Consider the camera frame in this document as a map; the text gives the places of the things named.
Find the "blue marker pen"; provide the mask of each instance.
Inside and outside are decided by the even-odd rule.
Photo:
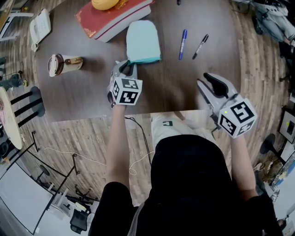
[[[188,31],[185,29],[183,31],[183,40],[181,42],[181,48],[180,48],[180,54],[179,54],[179,60],[181,60],[183,58],[183,49],[184,49],[184,44],[185,44],[185,40],[186,40],[186,37],[188,35]]]

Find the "coffee cup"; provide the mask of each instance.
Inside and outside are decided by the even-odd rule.
[[[79,70],[83,62],[82,57],[54,54],[48,61],[49,75],[54,77],[69,71]]]

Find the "light blue towel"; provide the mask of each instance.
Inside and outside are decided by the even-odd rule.
[[[132,22],[127,33],[127,57],[131,63],[152,63],[161,60],[158,32],[148,20]]]

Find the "pen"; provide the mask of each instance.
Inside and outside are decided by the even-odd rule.
[[[181,48],[180,48],[180,54],[179,54],[179,60],[181,60],[183,58],[183,48],[184,48],[184,44],[185,44],[185,40],[187,38],[188,35],[188,31],[185,29],[183,31],[183,40],[181,42]]]
[[[197,57],[197,55],[199,54],[199,51],[201,50],[201,48],[204,45],[204,43],[207,42],[208,38],[209,38],[209,35],[205,35],[205,37],[203,38],[201,44],[199,45],[197,51],[195,52],[195,54],[193,56],[193,60]]]

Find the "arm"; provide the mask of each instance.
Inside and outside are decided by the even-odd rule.
[[[247,201],[258,196],[256,181],[244,136],[231,139],[231,173],[242,198]]]
[[[119,182],[129,187],[129,145],[125,125],[125,106],[113,108],[111,134],[106,153],[106,181]]]

